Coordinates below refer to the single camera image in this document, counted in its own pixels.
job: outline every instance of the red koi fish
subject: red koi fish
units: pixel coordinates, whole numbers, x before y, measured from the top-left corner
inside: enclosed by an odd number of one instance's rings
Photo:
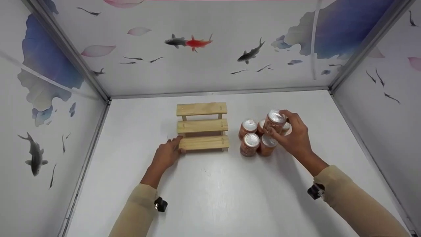
[[[212,43],[212,35],[210,35],[209,40],[208,41],[204,41],[204,40],[195,40],[194,36],[192,35],[192,40],[188,40],[186,42],[187,46],[190,46],[192,48],[192,51],[196,51],[196,48],[204,48],[206,45]]]

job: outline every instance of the pink petal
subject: pink petal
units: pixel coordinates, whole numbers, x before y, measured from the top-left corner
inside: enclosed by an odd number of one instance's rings
[[[409,59],[409,63],[411,64],[411,67],[421,72],[421,58],[411,57],[408,59]]]
[[[376,46],[374,47],[371,52],[368,54],[370,58],[378,58],[378,59],[384,59],[385,56],[380,52],[380,49]]]
[[[151,31],[151,30],[148,29],[148,28],[145,28],[145,27],[136,27],[136,28],[133,28],[133,29],[129,30],[129,32],[127,32],[127,33],[129,35],[141,36],[143,34],[148,33],[149,31]]]
[[[116,8],[132,8],[141,4],[144,0],[104,0],[104,2]]]
[[[92,57],[92,58],[102,57],[111,53],[111,51],[113,51],[115,47],[116,47],[115,45],[114,46],[91,45],[85,48],[83,52],[81,53],[81,55]]]

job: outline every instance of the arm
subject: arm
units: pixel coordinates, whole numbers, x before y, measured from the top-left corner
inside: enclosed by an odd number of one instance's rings
[[[311,148],[308,128],[296,113],[282,110],[293,128],[288,136],[268,133],[325,187],[324,201],[361,237],[408,237],[396,218],[336,166],[329,166]]]
[[[172,166],[184,151],[178,148],[181,136],[157,149],[152,164],[140,184],[130,194],[118,216],[109,237],[145,237],[156,214],[154,202],[163,173]]]

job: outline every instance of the can lid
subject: can lid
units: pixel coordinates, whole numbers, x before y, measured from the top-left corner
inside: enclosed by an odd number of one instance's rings
[[[248,147],[258,147],[260,143],[259,136],[254,133],[247,133],[244,136],[244,142]]]
[[[275,147],[276,145],[278,145],[278,142],[275,139],[271,138],[268,134],[263,134],[262,142],[268,147]]]
[[[286,116],[281,114],[280,110],[271,110],[267,115],[270,120],[278,124],[285,123],[287,121]]]
[[[263,119],[262,121],[260,121],[260,122],[259,122],[259,126],[260,126],[261,128],[263,128],[263,126],[264,126],[264,121],[265,121],[265,119]]]
[[[247,131],[254,131],[257,128],[257,124],[254,120],[252,119],[246,119],[244,120],[244,122],[242,123],[242,127],[247,130]]]
[[[291,124],[290,123],[285,123],[284,127],[282,128],[282,130],[289,130],[291,128]]]

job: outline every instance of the wooden shelf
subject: wooden shelf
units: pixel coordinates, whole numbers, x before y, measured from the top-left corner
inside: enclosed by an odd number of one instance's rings
[[[181,134],[192,132],[224,132],[228,131],[228,121],[223,119],[205,119],[178,121],[177,132]]]
[[[183,121],[187,120],[186,116],[210,114],[218,114],[218,118],[221,119],[225,113],[228,113],[225,102],[177,105],[177,116],[182,116]]]
[[[180,141],[179,148],[186,151],[228,148],[228,136],[185,137]]]

